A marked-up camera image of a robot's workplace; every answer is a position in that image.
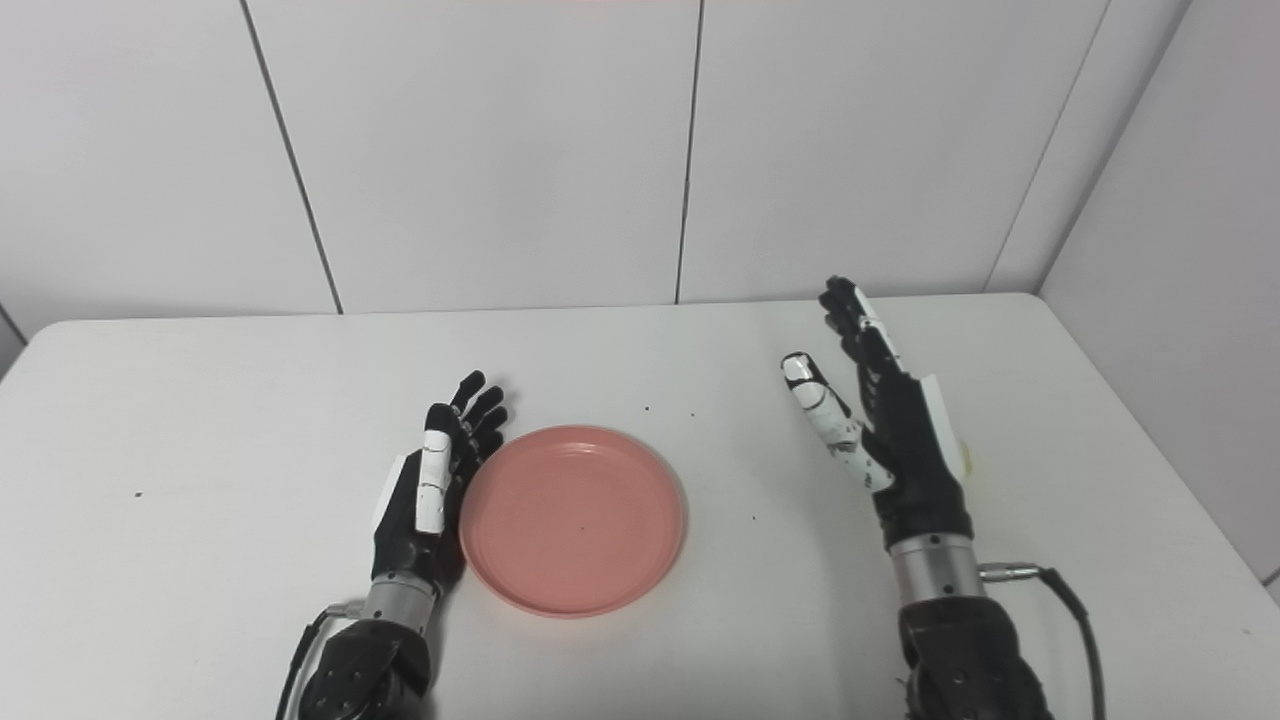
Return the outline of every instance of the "white tile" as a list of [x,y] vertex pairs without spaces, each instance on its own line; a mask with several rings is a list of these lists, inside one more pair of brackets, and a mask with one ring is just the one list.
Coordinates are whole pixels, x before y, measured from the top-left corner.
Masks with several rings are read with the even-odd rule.
[[673,300],[695,0],[252,10],[348,310]]
[[1258,577],[1280,565],[1277,35],[1275,3],[1190,5],[1043,288]]
[[233,0],[10,0],[0,301],[67,318],[333,311]]
[[986,292],[1036,292],[1190,0],[1112,0]]
[[708,3],[681,301],[980,290],[1105,5]]

